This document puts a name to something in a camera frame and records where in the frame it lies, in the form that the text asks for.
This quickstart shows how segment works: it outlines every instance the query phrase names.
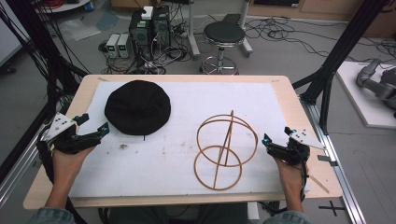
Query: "black stool seat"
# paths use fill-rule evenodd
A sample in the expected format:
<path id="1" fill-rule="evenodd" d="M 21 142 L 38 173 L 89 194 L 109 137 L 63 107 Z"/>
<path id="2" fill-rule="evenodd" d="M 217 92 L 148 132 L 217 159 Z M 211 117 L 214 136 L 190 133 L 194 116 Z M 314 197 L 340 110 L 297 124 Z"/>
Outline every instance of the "black stool seat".
<path id="1" fill-rule="evenodd" d="M 245 32 L 235 24 L 226 21 L 216 21 L 205 27 L 204 38 L 206 41 L 218 46 L 234 47 L 242 43 L 245 38 Z"/>

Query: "black beret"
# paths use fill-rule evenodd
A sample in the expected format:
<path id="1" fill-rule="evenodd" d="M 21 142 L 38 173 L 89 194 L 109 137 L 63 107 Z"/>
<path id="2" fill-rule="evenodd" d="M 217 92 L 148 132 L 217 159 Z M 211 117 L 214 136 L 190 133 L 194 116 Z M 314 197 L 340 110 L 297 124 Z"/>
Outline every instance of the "black beret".
<path id="1" fill-rule="evenodd" d="M 105 115 L 120 132 L 148 135 L 159 130 L 171 114 L 166 92 L 153 82 L 135 80 L 111 92 Z"/>

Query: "electronic equipment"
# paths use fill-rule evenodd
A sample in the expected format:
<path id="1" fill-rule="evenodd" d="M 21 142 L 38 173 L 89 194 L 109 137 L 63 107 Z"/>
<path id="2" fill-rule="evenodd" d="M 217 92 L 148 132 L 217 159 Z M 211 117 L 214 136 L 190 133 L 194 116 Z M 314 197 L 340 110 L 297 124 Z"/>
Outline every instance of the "electronic equipment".
<path id="1" fill-rule="evenodd" d="M 300 0 L 254 0 L 255 5 L 297 7 Z"/>
<path id="2" fill-rule="evenodd" d="M 120 35 L 117 46 L 119 48 L 119 54 L 121 58 L 129 58 L 129 56 L 131 56 L 132 44 L 129 35 Z"/>
<path id="3" fill-rule="evenodd" d="M 154 26 L 154 33 L 157 40 L 157 45 L 162 49 L 171 46 L 170 36 L 170 21 L 169 21 L 169 6 L 158 7 L 154 10 L 152 17 Z"/>
<path id="4" fill-rule="evenodd" d="M 119 48 L 117 47 L 117 43 L 119 42 L 120 35 L 111 35 L 106 43 L 106 48 L 108 52 L 108 56 L 110 58 L 118 58 L 119 57 Z"/>
<path id="5" fill-rule="evenodd" d="M 151 51 L 154 50 L 151 48 L 154 37 L 152 21 L 142 20 L 142 12 L 139 10 L 135 11 L 132 14 L 131 23 L 129 25 L 129 34 L 131 40 L 136 44 L 136 46 L 133 47 L 134 54 L 137 57 L 143 57 L 146 61 L 151 61 Z"/>

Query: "wooden hoop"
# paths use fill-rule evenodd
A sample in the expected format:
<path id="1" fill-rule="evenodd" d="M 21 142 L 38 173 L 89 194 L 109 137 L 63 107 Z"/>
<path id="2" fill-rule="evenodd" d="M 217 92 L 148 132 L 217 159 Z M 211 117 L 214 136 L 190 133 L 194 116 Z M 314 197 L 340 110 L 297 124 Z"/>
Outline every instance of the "wooden hoop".
<path id="1" fill-rule="evenodd" d="M 214 119 L 214 118 L 218 118 L 218 117 L 230 117 L 230 119 Z M 207 124 L 213 123 L 213 122 L 229 122 L 229 123 L 230 123 L 230 125 L 229 125 L 229 127 L 228 127 L 227 134 L 226 134 L 225 139 L 224 139 L 224 143 L 223 143 L 222 146 L 220 146 L 220 145 L 214 145 L 214 146 L 209 146 L 209 147 L 201 148 L 201 145 L 200 145 L 200 143 L 199 143 L 199 134 L 200 134 L 200 131 L 201 131 L 201 129 L 202 129 L 204 126 L 206 126 Z M 231 138 L 232 138 L 233 125 L 234 125 L 234 124 L 239 124 L 239 125 L 241 125 L 241 126 L 246 127 L 247 129 L 249 129 L 249 130 L 253 133 L 254 138 L 255 138 L 255 141 L 256 141 L 256 144 L 255 144 L 253 153 L 250 155 L 249 158 L 247 158 L 247 160 L 245 160 L 245 161 L 243 161 L 243 162 L 241 162 L 241 160 L 240 160 L 239 157 L 236 155 L 236 153 L 231 149 Z M 198 145 L 198 148 L 199 148 L 200 152 L 197 154 L 197 156 L 195 157 L 195 160 L 194 160 L 194 172 L 195 172 L 195 176 L 197 177 L 198 181 L 201 182 L 201 184 L 203 184 L 205 187 L 207 187 L 207 188 L 209 188 L 209 189 L 213 189 L 213 190 L 226 190 L 226 189 L 230 189 L 230 188 L 232 188 L 233 186 L 235 186 L 235 185 L 239 182 L 239 179 L 240 179 L 241 176 L 242 176 L 242 165 L 244 165 L 244 164 L 246 164 L 248 161 L 250 161 L 250 160 L 253 158 L 253 156 L 256 154 L 257 145 L 258 145 L 258 142 L 259 142 L 259 138 L 257 137 L 257 134 L 253 131 L 253 129 L 250 127 L 250 125 L 248 125 L 248 123 L 245 122 L 244 120 L 242 120 L 242 119 L 240 119 L 240 118 L 234 116 L 234 115 L 233 115 L 233 111 L 231 112 L 231 115 L 225 115 L 225 114 L 223 114 L 223 115 L 216 115 L 216 116 L 210 117 L 209 119 L 206 119 L 206 120 L 201 124 L 201 126 L 198 128 L 196 140 L 197 140 L 197 145 Z M 213 147 L 218 147 L 218 148 L 219 148 L 219 156 L 218 156 L 218 160 L 217 160 L 217 161 L 214 161 L 214 160 L 210 159 L 210 158 L 205 154 L 205 151 L 206 151 L 206 150 L 208 150 L 208 149 L 210 149 L 210 148 L 213 148 Z M 222 163 L 221 163 L 221 158 L 222 158 L 222 155 L 223 155 L 224 150 L 227 150 L 227 155 L 226 155 L 224 164 L 222 164 Z M 231 152 L 231 153 L 236 157 L 236 159 L 238 160 L 238 163 L 237 163 L 237 164 L 232 164 L 232 165 L 227 164 L 229 152 Z M 204 155 L 204 157 L 207 158 L 210 162 L 212 162 L 212 163 L 214 163 L 214 164 L 217 165 L 217 167 L 216 167 L 216 172 L 215 172 L 215 178 L 214 178 L 213 187 L 207 185 L 207 184 L 200 178 L 200 176 L 198 175 L 198 172 L 197 172 L 197 161 L 198 161 L 198 158 L 199 158 L 199 156 L 200 156 L 201 154 Z M 235 182 L 233 182 L 230 186 L 228 186 L 228 187 L 226 187 L 226 188 L 222 188 L 222 189 L 216 188 L 216 182 L 217 182 L 217 179 L 218 179 L 218 172 L 219 172 L 219 167 L 220 167 L 220 166 L 222 166 L 222 167 L 236 167 L 236 166 L 239 166 L 239 175 L 238 175 L 237 179 L 235 180 Z"/>

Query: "wooden board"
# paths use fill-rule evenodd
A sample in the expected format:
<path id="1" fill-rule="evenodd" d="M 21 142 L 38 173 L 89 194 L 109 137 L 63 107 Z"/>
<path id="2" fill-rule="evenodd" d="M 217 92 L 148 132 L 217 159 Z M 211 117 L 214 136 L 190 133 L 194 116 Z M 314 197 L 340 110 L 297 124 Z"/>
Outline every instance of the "wooden board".
<path id="1" fill-rule="evenodd" d="M 80 134 L 90 133 L 106 122 L 104 108 L 108 95 L 124 82 L 99 84 L 88 109 L 90 120 Z M 247 192 L 281 192 L 278 171 L 266 154 L 260 139 L 270 134 L 277 143 L 286 143 L 285 120 L 271 84 L 268 83 L 157 83 L 171 99 L 172 113 L 156 133 L 131 136 L 110 125 L 110 134 L 84 162 L 71 197 L 115 197 L 191 195 Z M 259 136 L 254 158 L 245 164 L 238 184 L 225 191 L 205 188 L 197 180 L 194 159 L 199 152 L 196 133 L 211 116 L 230 114 L 245 120 Z M 222 145 L 228 123 L 213 123 L 201 130 L 203 147 Z M 234 125 L 232 147 L 245 161 L 255 146 L 253 134 Z M 209 152 L 218 154 L 217 149 Z M 198 159 L 198 172 L 209 184 L 214 181 L 216 165 Z M 217 186 L 225 188 L 238 177 L 238 168 L 220 168 Z"/>
<path id="2" fill-rule="evenodd" d="M 367 127 L 396 129 L 396 119 L 393 117 L 395 111 L 375 97 L 372 91 L 356 84 L 358 73 L 364 66 L 367 66 L 367 63 L 344 62 L 338 69 L 337 76 L 340 77 L 347 95 Z M 371 79 L 379 82 L 384 70 L 378 66 Z"/>

